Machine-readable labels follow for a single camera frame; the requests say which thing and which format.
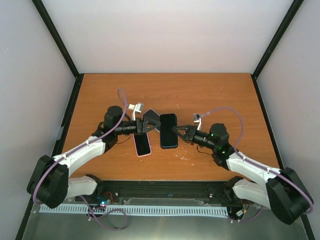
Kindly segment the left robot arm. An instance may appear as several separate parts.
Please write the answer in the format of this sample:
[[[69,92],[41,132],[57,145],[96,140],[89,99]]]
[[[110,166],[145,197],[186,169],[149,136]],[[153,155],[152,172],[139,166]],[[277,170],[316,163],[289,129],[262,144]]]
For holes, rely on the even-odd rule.
[[[120,135],[143,135],[160,127],[159,120],[150,117],[136,117],[139,104],[130,105],[132,115],[128,116],[120,106],[107,109],[104,121],[100,122],[91,136],[59,155],[43,155],[37,161],[26,191],[35,204],[44,204],[54,209],[65,199],[87,195],[92,201],[103,198],[104,188],[98,185],[98,178],[87,174],[72,178],[72,174],[90,160],[108,152]]]

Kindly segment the light blue phone case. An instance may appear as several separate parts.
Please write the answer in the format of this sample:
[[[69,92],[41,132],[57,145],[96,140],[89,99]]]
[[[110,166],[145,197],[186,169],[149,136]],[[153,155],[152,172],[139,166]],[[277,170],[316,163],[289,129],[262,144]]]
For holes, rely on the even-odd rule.
[[[160,119],[160,115],[154,111],[153,109],[148,109],[147,111],[145,111],[143,114],[142,114],[142,117],[150,117],[150,118],[159,118]]]

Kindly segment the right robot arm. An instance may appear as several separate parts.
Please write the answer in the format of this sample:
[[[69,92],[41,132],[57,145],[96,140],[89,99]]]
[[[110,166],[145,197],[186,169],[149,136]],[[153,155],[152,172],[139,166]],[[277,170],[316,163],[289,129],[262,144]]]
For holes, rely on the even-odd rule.
[[[214,123],[208,133],[195,125],[174,126],[172,130],[184,142],[212,150],[219,167],[242,175],[231,184],[236,198],[270,209],[287,225],[312,212],[314,201],[298,174],[289,167],[279,169],[262,164],[238,151],[229,143],[224,124]]]

